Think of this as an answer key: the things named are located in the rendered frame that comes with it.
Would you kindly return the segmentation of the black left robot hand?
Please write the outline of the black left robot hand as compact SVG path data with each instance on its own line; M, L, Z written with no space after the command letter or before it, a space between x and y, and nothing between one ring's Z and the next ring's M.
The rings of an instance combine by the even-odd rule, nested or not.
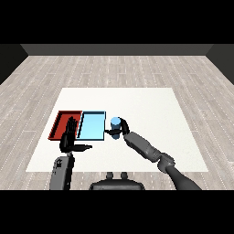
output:
M62 153L70 152L84 152L87 149L91 149L91 145L86 144L74 144L75 142L75 133L77 131L77 121L70 117L66 124L66 130L62 134L59 149Z

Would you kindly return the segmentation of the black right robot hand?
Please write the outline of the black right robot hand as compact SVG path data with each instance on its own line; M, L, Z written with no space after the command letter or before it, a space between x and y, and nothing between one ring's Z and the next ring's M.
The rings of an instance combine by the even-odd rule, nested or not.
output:
M130 132L129 126L127 121L125 121L123 118L119 117L121 119L121 129L120 130L113 130L112 128L110 130L105 130L107 134L109 134L111 137L115 134L122 134L126 135Z

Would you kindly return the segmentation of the blue can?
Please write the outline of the blue can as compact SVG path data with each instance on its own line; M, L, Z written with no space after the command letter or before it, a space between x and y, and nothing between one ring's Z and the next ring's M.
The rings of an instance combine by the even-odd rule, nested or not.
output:
M113 117L111 119L111 128L113 130L120 130L121 129L121 119L119 117ZM120 135L117 133L112 136L114 140L117 140L120 138Z

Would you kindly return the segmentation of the red open box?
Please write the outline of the red open box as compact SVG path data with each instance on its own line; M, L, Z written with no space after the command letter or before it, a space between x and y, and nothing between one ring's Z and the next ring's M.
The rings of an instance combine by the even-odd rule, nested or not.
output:
M67 122L70 117L79 123L82 111L59 111L53 123L48 139L59 141L62 134L66 131Z

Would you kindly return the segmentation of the light blue open box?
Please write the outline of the light blue open box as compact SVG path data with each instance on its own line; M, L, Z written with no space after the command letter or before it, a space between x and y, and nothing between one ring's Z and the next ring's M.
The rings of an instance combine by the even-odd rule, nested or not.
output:
M81 115L77 141L103 141L106 112L84 111Z

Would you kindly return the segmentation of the dark grey robot body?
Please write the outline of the dark grey robot body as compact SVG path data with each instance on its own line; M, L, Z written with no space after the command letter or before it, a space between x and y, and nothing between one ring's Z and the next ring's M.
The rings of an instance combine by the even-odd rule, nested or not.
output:
M104 180L92 183L90 190L144 190L144 185L130 180L126 172L121 172L120 179L114 179L113 172L108 172Z

